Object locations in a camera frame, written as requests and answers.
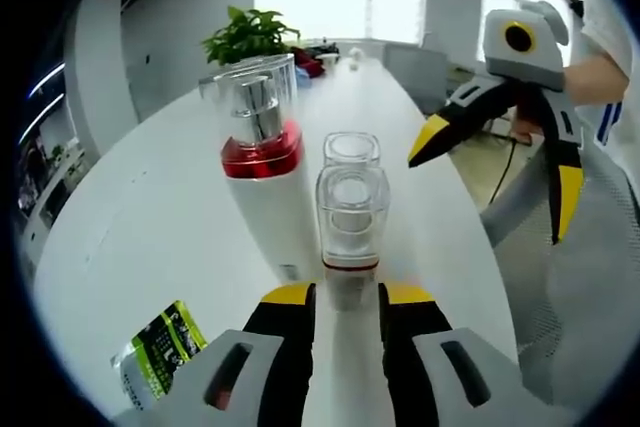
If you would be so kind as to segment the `person's right hand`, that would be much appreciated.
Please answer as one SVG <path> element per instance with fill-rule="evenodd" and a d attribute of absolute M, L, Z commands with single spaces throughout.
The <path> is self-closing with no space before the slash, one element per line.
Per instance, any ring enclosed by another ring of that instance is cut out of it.
<path fill-rule="evenodd" d="M 534 135 L 544 135 L 540 124 L 544 103 L 536 89 L 520 89 L 516 100 L 510 135 L 518 143 L 531 145 Z"/>

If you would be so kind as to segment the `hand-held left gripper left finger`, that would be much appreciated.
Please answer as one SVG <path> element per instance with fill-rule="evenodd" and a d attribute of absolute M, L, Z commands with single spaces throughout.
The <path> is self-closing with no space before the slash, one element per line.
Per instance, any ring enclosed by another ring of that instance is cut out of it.
<path fill-rule="evenodd" d="M 203 365 L 199 426 L 299 426 L 313 373 L 316 284 L 278 287 L 240 330 L 211 341 Z"/>

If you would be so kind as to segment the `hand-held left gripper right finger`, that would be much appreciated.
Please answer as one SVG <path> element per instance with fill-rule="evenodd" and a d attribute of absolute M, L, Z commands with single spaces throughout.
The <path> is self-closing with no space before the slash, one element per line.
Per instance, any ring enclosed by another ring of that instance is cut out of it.
<path fill-rule="evenodd" d="M 454 329 L 419 286 L 378 284 L 382 366 L 398 426 L 513 426 L 515 365 Z"/>

